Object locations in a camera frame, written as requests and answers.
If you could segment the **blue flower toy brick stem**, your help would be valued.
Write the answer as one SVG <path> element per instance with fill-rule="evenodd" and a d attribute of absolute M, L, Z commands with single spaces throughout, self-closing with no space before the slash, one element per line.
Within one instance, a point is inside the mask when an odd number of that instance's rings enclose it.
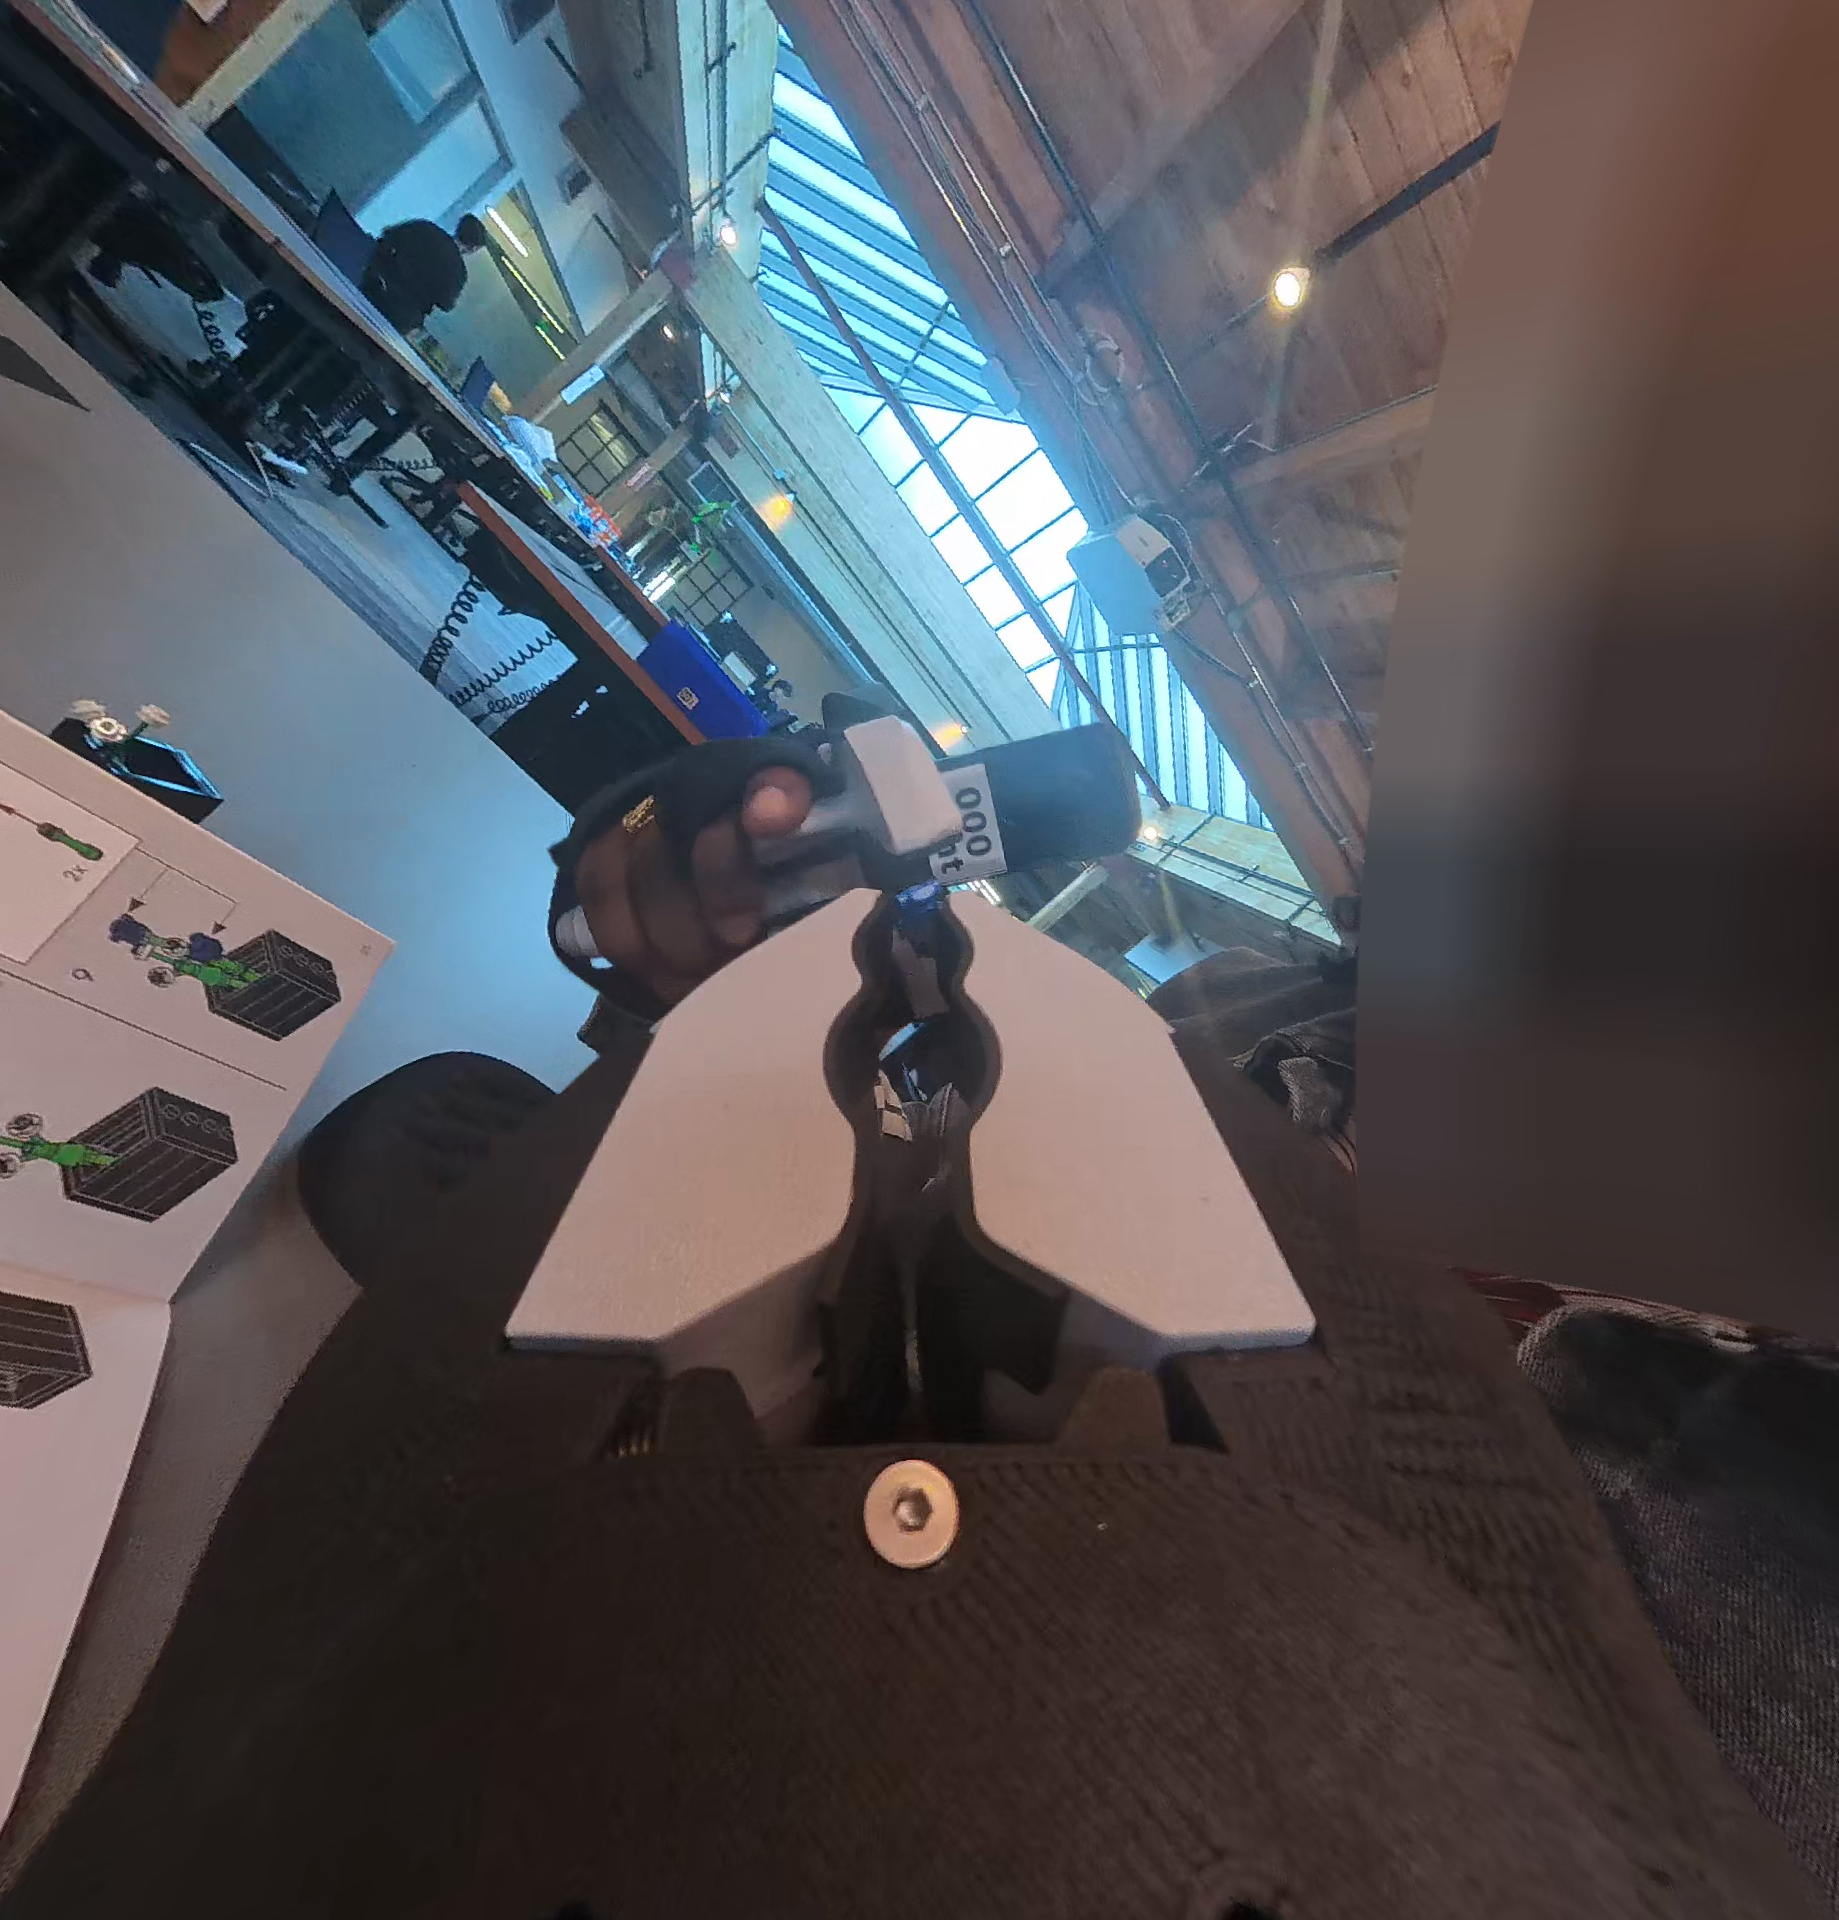
<path fill-rule="evenodd" d="M 946 1018 L 946 892 L 938 883 L 910 886 L 893 896 L 888 966 L 911 1024 Z"/>

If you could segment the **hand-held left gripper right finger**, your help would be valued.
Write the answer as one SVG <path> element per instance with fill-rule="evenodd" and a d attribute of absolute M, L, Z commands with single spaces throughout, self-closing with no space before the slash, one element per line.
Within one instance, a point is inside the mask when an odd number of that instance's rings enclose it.
<path fill-rule="evenodd" d="M 938 924 L 955 1060 L 928 1376 L 1151 1372 L 1312 1343 L 1315 1308 L 1166 1020 L 978 896 Z"/>

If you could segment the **black brick pot white flowers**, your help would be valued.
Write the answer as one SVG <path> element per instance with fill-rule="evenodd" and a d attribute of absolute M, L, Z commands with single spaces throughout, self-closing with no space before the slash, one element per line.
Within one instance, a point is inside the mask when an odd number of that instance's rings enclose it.
<path fill-rule="evenodd" d="M 224 806 L 224 794 L 184 750 L 162 737 L 167 724 L 162 707 L 139 707 L 128 723 L 98 701 L 74 701 L 47 737 L 183 819 L 204 826 Z"/>

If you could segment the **white ceiling-mounted device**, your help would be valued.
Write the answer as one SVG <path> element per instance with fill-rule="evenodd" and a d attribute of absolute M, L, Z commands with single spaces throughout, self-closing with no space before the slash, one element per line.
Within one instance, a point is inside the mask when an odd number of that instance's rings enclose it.
<path fill-rule="evenodd" d="M 1205 599 L 1205 576 L 1180 522 L 1125 515 L 1068 550 L 1075 587 L 1112 635 L 1173 634 Z"/>

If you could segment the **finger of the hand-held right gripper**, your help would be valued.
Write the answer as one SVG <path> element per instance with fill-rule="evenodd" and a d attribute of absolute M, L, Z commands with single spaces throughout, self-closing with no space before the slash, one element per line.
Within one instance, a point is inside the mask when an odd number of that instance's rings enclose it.
<path fill-rule="evenodd" d="M 963 1034 L 896 1034 L 876 1083 L 878 1137 L 870 1199 L 960 1204 L 969 1199 L 969 1143 L 992 1091 L 992 1060 Z"/>

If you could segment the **person's right hand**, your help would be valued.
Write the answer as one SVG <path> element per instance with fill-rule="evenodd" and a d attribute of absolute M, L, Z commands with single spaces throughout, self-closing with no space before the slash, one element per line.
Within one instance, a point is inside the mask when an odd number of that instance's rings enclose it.
<path fill-rule="evenodd" d="M 764 937 L 758 851 L 805 828 L 822 778 L 758 741 L 695 747 L 598 797 L 554 851 L 555 955 L 655 1023 Z"/>

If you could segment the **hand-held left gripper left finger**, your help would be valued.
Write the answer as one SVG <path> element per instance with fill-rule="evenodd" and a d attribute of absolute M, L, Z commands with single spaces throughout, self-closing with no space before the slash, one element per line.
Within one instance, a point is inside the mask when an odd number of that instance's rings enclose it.
<path fill-rule="evenodd" d="M 667 1018 L 505 1323 L 525 1353 L 901 1395 L 891 905 L 842 895 Z"/>

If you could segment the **white instruction booklet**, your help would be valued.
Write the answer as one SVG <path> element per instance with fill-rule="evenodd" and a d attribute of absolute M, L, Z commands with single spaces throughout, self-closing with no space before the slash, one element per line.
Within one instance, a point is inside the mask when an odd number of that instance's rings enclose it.
<path fill-rule="evenodd" d="M 389 955 L 0 713 L 0 1832 L 170 1307 Z"/>

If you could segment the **blue plastic crate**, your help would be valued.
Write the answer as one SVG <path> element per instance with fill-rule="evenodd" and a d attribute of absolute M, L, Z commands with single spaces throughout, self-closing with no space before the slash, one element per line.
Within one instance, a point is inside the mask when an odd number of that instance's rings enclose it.
<path fill-rule="evenodd" d="M 701 741 L 750 741 L 765 735 L 765 717 L 731 680 L 696 627 L 672 617 L 649 639 L 639 666 Z"/>

